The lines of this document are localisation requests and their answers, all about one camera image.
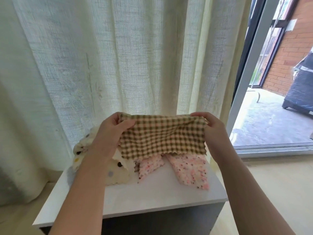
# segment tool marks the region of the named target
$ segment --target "brick wall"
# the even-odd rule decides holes
[[[293,82],[292,68],[313,46],[313,0],[299,0],[291,19],[297,19],[295,27],[285,33],[263,85],[280,95],[286,95]]]

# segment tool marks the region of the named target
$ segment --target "beige floor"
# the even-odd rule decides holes
[[[313,156],[247,162],[261,188],[296,234],[313,234]],[[42,235],[31,227],[54,184],[27,205],[0,207],[0,234]],[[229,203],[221,211],[211,235],[238,234]]]

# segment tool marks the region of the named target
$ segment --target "concrete floor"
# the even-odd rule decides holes
[[[281,107],[284,97],[263,89],[247,91],[230,139],[234,146],[312,143],[313,115]]]
[[[313,156],[248,162],[246,165],[295,233],[313,234]],[[219,171],[217,176],[223,182]],[[28,204],[0,207],[0,234],[43,235],[31,224],[53,186],[54,183],[48,183],[40,196]],[[229,202],[225,203],[210,234],[238,234]]]

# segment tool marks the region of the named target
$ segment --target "brown checkered fabric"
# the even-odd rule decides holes
[[[120,138],[123,158],[143,159],[164,153],[205,155],[205,118],[177,115],[129,115],[119,121],[135,119],[136,123]]]

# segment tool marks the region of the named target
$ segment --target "forearm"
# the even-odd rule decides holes
[[[294,234],[236,152],[220,166],[239,234]]]
[[[94,152],[83,159],[51,235],[101,234],[108,158]]]

